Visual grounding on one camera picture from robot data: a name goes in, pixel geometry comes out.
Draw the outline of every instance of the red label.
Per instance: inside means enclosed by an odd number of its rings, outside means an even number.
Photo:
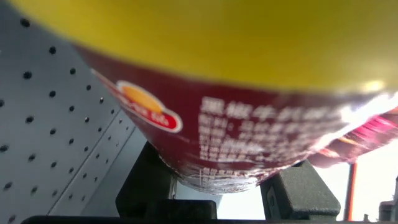
[[[79,51],[181,183],[211,194],[250,189],[302,161],[374,97],[201,82]]]

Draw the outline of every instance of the pegboard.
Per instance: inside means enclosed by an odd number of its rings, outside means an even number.
[[[0,21],[0,223],[79,215],[135,125],[68,42]]]

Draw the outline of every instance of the hole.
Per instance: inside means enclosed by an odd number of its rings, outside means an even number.
[[[56,92],[53,90],[53,91],[50,92],[49,96],[50,96],[51,98],[53,98],[53,97],[55,97],[55,94],[56,94]]]
[[[29,116],[25,119],[25,123],[30,124],[31,122],[33,122],[34,117],[33,116]]]
[[[52,46],[49,48],[49,52],[50,54],[54,55],[57,52],[57,49],[54,46]]]
[[[19,22],[20,22],[21,25],[22,25],[23,27],[25,27],[25,28],[30,27],[30,22],[29,22],[29,20],[27,20],[27,19],[20,19]]]
[[[37,192],[37,186],[33,187],[32,190],[30,190],[30,195],[36,194]]]
[[[8,145],[2,145],[2,146],[0,146],[0,152],[5,152],[8,150],[8,148],[9,148]]]
[[[24,79],[28,80],[32,78],[32,72],[24,72]]]
[[[304,161],[298,162],[293,165],[293,167],[301,167],[303,165]]]
[[[12,187],[12,182],[8,182],[5,184],[5,186],[3,187],[3,190],[8,190]]]
[[[8,224],[13,223],[13,222],[15,221],[16,218],[17,218],[17,217],[16,217],[15,215],[11,215],[11,216],[8,218]]]
[[[28,162],[32,162],[33,160],[35,160],[35,158],[36,158],[36,155],[32,154],[32,155],[29,156],[29,158],[27,158],[27,161]]]

